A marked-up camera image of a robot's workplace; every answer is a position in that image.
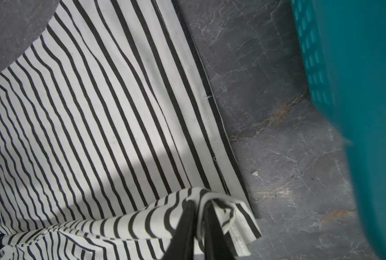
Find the gray stone floor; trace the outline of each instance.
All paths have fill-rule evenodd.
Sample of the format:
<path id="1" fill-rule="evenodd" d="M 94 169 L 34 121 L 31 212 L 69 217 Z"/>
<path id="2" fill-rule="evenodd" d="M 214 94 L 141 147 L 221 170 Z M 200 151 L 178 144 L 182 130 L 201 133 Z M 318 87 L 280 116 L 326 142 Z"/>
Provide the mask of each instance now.
<path id="1" fill-rule="evenodd" d="M 0 71 L 57 0 L 0 0 Z M 180 0 L 263 237 L 243 259 L 377 259 L 339 133 L 313 108 L 288 0 Z"/>

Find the folded fabric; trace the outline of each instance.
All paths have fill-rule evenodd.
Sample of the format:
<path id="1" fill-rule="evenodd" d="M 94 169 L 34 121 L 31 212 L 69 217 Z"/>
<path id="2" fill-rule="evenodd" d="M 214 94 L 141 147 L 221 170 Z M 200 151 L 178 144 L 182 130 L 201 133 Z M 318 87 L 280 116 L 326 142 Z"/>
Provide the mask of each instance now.
<path id="1" fill-rule="evenodd" d="M 203 230 L 201 209 L 211 200 L 232 252 L 237 256 L 250 254 L 246 245 L 261 234 L 246 204 L 202 188 L 177 191 L 124 216 L 69 221 L 5 236 L 1 243 L 6 246 L 4 251 L 8 256 L 21 252 L 34 259 L 45 259 L 47 253 L 54 254 L 54 259 L 80 258 L 82 254 L 88 259 L 159 259 L 174 235 L 187 200 L 197 205 L 197 230 Z M 203 251 L 203 237 L 196 238 L 195 254 Z"/>

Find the teal plastic basket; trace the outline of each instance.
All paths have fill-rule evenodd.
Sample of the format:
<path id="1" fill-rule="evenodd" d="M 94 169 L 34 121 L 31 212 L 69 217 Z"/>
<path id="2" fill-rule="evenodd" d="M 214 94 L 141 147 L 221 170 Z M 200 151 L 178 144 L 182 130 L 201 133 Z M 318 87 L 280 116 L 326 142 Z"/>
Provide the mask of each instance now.
<path id="1" fill-rule="evenodd" d="M 365 234 L 386 259 L 386 0 L 291 0 L 310 97 L 342 133 Z"/>

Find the striped fabric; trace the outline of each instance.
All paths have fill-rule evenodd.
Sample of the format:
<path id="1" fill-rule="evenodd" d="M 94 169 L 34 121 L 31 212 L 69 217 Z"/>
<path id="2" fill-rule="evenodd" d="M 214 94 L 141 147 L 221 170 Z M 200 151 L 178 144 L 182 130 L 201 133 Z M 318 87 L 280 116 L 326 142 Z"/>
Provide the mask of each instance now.
<path id="1" fill-rule="evenodd" d="M 60 1 L 0 73 L 0 257 L 157 259 L 209 194 L 248 254 L 260 233 L 175 0 Z"/>

